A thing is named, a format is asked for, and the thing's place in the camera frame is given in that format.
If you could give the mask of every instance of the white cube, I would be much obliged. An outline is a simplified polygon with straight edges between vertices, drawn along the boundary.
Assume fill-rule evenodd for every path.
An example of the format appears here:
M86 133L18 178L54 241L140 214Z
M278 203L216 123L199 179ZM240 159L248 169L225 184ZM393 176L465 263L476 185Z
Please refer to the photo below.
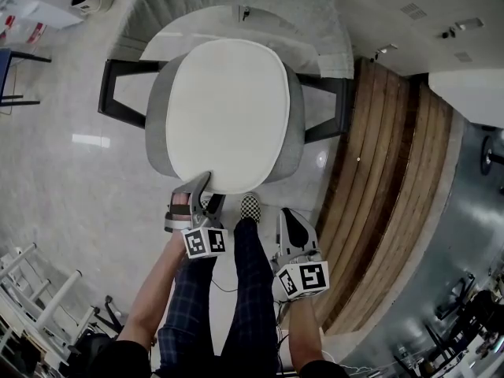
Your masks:
M289 299L320 294L329 288L326 261L289 263L276 274Z
M187 256L190 259L211 258L225 254L228 230L200 227L182 231Z

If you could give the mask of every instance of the white pipe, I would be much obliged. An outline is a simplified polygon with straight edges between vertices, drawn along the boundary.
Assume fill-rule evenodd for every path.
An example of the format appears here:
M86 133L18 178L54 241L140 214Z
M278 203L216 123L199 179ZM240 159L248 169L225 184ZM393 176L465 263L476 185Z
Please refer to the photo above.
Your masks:
M10 336L13 334L13 329L9 328L7 332L4 334L2 337L2 340L0 341L0 354L3 352L3 348L7 345L7 340L10 339Z
M13 271L13 269L18 266L20 264L20 262L25 259L31 252L33 252L35 249L36 249L36 244L32 244L30 246L28 246L23 252L21 252L20 254L18 254L14 260L9 264L7 265L7 267L5 269L3 269L1 272L0 272L0 281L2 281L5 277L7 277L7 275Z
M35 292L32 295L30 295L30 300L35 302L37 298L40 297L40 295L46 290L46 288L49 287L49 284L50 284L49 280L46 280L42 284L40 284L35 290Z
M61 300L65 297L65 295L70 291L72 285L82 276L82 273L79 270L76 270L68 280L65 281L63 287L56 293L56 295L49 301L46 308L40 314L39 319L35 322L35 328L38 331L42 331L44 325L52 317L56 308L60 305Z
M89 323L89 320L95 315L95 308L92 306L89 307L89 309L86 311L82 319L79 321L79 325L77 326L76 331L73 333L72 337L70 338L70 343L75 344L77 340L79 339L79 336L82 335L82 332L84 329L87 327L87 324Z

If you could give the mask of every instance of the black shirt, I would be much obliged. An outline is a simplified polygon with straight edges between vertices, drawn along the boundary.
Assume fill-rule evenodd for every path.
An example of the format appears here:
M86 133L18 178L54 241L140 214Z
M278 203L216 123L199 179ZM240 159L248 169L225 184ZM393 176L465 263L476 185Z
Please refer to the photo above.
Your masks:
M96 357L90 371L92 378L111 376L149 378L151 374L147 350L142 345L129 341L111 343ZM156 374L164 378L162 372ZM342 367L330 361L312 361L302 368L300 377L348 378L348 375Z

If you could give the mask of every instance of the white chair seat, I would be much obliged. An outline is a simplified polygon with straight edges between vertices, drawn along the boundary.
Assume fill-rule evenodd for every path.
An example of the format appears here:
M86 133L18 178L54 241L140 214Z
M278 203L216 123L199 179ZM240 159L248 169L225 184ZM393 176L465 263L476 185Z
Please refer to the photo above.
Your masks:
M176 174L212 172L209 190L254 189L279 157L289 121L287 74L269 48L222 39L193 49L173 81L166 146Z

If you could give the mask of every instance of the tile floor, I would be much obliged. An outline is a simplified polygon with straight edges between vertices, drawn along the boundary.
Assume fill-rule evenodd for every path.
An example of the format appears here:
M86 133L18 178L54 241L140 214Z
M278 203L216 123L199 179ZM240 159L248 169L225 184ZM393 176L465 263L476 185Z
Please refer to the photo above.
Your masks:
M64 276L79 269L80 301L65 302L76 317L83 313L83 304L101 304L107 294L127 313L169 238L163 217L172 189L181 184L150 167L143 130L97 112L106 55L127 5L128 0L116 1L109 12L54 33L50 46L37 49L53 62L21 62L11 70L6 87L26 98L40 98L42 104L13 108L11 114L10 108L2 108L0 113L0 250L36 242L38 256L44 259L38 261L45 265L39 268L42 274L53 268ZM178 20L153 40L144 57L169 60L215 38L209 32L217 30L214 35L219 37L241 35L263 41L278 48L282 58L287 55L284 60L295 69L310 69L309 46L292 45L292 53L285 36L275 39L250 29L240 34L228 26L230 12L211 9L207 17L199 13L197 20ZM116 98L145 111L154 77L123 78ZM334 96L310 88L305 96L307 127L332 116ZM91 143L80 143L83 139ZM276 250L280 207L316 219L336 147L337 139L307 145L292 177L256 190L265 204L260 235L268 256ZM239 197L228 197L223 222L229 228L237 221L238 210ZM224 289L236 286L232 252L219 258L214 279ZM219 353L235 294L213 286L210 303Z

